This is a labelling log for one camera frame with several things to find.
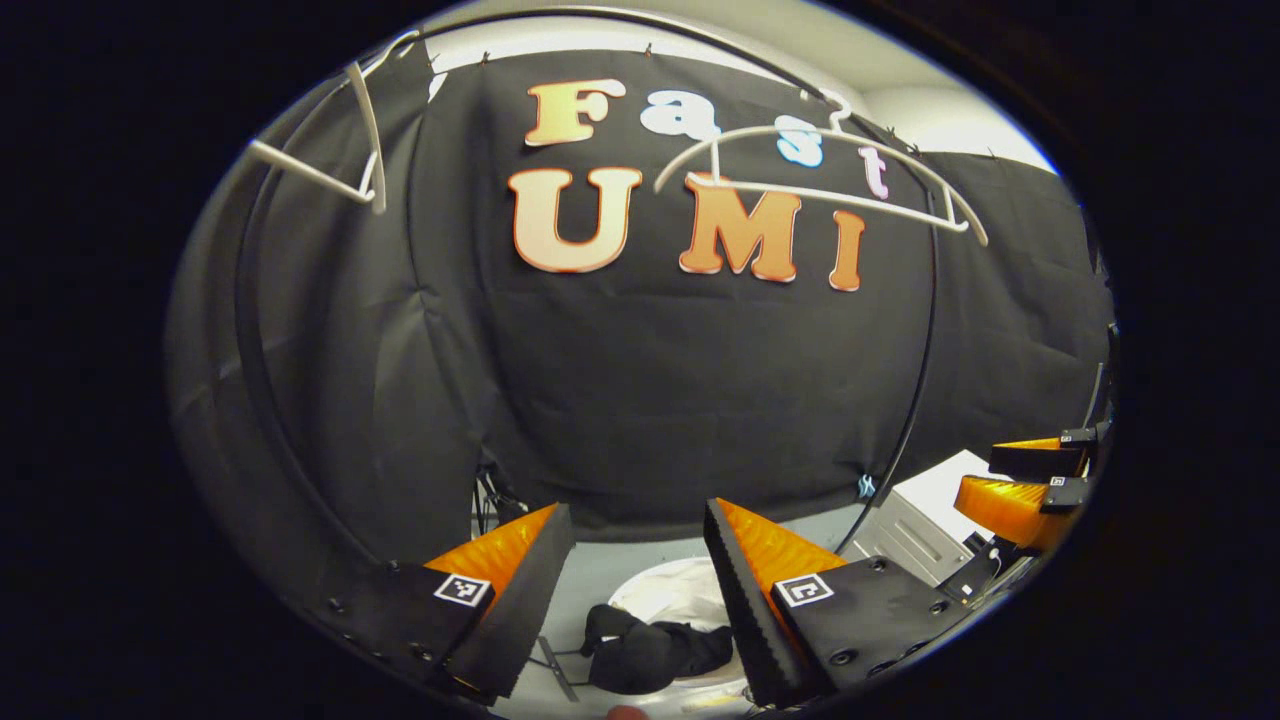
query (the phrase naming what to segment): black cloth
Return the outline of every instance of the black cloth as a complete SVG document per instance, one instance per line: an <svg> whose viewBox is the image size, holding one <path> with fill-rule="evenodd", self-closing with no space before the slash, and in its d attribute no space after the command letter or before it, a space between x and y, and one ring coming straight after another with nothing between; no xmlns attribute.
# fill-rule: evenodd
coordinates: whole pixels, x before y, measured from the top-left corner
<svg viewBox="0 0 1280 720"><path fill-rule="evenodd" d="M625 610L596 605L586 614L581 652L595 656L588 676L593 685L618 694L646 694L676 678L726 665L733 657L733 632L724 626L704 633L689 623L648 624Z"/></svg>

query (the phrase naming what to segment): plastic hanger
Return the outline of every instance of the plastic hanger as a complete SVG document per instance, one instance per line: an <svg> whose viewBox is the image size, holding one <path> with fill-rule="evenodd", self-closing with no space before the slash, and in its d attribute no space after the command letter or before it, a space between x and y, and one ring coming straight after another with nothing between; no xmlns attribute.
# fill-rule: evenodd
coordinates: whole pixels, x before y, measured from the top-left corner
<svg viewBox="0 0 1280 720"><path fill-rule="evenodd" d="M387 61L387 58L392 54L392 50L398 47L406 40L413 40L419 36L419 31L412 29L404 35L397 37L392 41L378 58L369 64L367 68L361 68L360 61L355 61L344 68L347 78L351 81L351 87L356 92L356 102L360 104L360 114L365 120L365 131L369 135L369 160L365 163L365 173L360 179L360 188L355 188L340 179L317 170L316 168L298 160L288 152L283 152L266 145L260 140L252 140L248 143L248 150L257 159L270 163L282 170L289 170L298 173L300 176L334 190L356 202L372 202L374 214L381 215L387 211L387 172L383 167L383 143L378 135L378 118L374 115L374 104L369 97L369 86L365 85L365 78L370 73L381 67ZM403 58L408 50L412 50L410 45L404 53L401 53Z"/></svg>
<svg viewBox="0 0 1280 720"><path fill-rule="evenodd" d="M933 182L942 187L942 197L946 202L947 217L940 218L931 213L922 213L919 210L911 210L910 208L902 208L900 205L893 205L892 202L883 202L881 200L872 200L868 197L858 197L854 195L845 195L842 192L829 192L824 190L815 190L809 187L794 187L786 184L763 183L763 182L741 182L741 181L728 181L721 177L719 173L719 147L722 143L731 140L740 140L744 137L755 137L762 135L776 135L781 131L773 126L754 126L748 128L740 128L721 133L710 140L704 140L680 155L676 155L667 167L662 169L658 178L653 183L653 191L660 192L662 187L671 179L671 176L676 169L685 163L687 163L694 155L710 150L712 155L712 179L703 179L694 173L689 173L687 177L690 182L708 187L728 187L735 190L750 190L758 192L788 192L791 195L799 195L801 197L813 197L815 200L829 200L832 202L844 202L847 205L856 205L859 208L869 208L872 210L881 210L883 213L890 213L892 215L899 215L902 218L910 218L913 220L919 220L922 223L928 223L950 232L964 232L969 229L970 223L973 224L973 232L978 236L978 245L987 246L987 231L982 227L982 222L978 220L977 213L964 197L951 184L942 179L937 173L927 168L919 160L906 155L905 152L899 152L897 150L888 147L887 145L876 142L874 140L868 140L865 137L858 137L850 135L840 128L840 120L852 115L852 108L838 95L823 91L828 101L840 105L840 109L831 114L831 129L815 128L810 131L804 131L809 133L817 133L823 137L832 137L845 142L852 142L855 145L865 145L868 147L874 147L879 152L899 160L913 169L919 170L923 176L928 177ZM956 222L956 205L960 206L960 211L964 214L964 222Z"/></svg>

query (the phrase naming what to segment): orange letter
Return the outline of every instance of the orange letter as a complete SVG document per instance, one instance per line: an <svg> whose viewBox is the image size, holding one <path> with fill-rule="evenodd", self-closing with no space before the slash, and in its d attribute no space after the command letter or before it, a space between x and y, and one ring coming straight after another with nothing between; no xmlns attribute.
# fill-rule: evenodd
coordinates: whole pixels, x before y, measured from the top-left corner
<svg viewBox="0 0 1280 720"><path fill-rule="evenodd" d="M709 173L699 173L698 177L712 179ZM735 273L746 268L746 261L759 247L760 256L751 263L753 275L780 283L796 279L796 266L791 264L791 236L796 213L800 211L799 197L790 192L765 192L749 218L737 191L731 187L698 184L687 177L685 187L694 191L698 205L694 240L689 250L680 255L681 269L686 273L718 273L724 265L716 252L718 238Z"/></svg>
<svg viewBox="0 0 1280 720"><path fill-rule="evenodd" d="M852 213L836 210L836 227L840 228L840 240L836 249L836 269L831 272L831 287L852 292L861 286L858 277L858 250L861 246L863 231L867 223Z"/></svg>
<svg viewBox="0 0 1280 720"><path fill-rule="evenodd" d="M516 252L549 273L589 273L617 260L627 242L631 188L643 179L635 168L596 168L588 173L586 182L600 190L595 237L566 242L558 229L559 193L573 182L573 173L549 168L511 176L507 184L516 191Z"/></svg>
<svg viewBox="0 0 1280 720"><path fill-rule="evenodd" d="M579 99L579 92L588 96ZM595 135L595 128L579 122L582 113L593 122L609 114L609 101L604 97L622 97L626 86L616 79L589 79L535 85L529 94L538 99L538 127L525 136L525 145L541 147L561 142L577 142Z"/></svg>

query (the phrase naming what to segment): white ceiling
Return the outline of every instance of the white ceiling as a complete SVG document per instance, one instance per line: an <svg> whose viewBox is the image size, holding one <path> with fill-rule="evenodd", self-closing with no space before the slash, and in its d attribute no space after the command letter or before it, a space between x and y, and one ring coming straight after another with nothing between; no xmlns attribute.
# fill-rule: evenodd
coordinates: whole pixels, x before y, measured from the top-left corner
<svg viewBox="0 0 1280 720"><path fill-rule="evenodd" d="M742 45L765 44L820 68L861 91L887 87L966 87L929 60L851 18L803 0L475 0L433 18L430 26L552 5L596 5L646 10L694 20ZM762 56L768 56L760 49ZM787 63L778 64L787 67Z"/></svg>

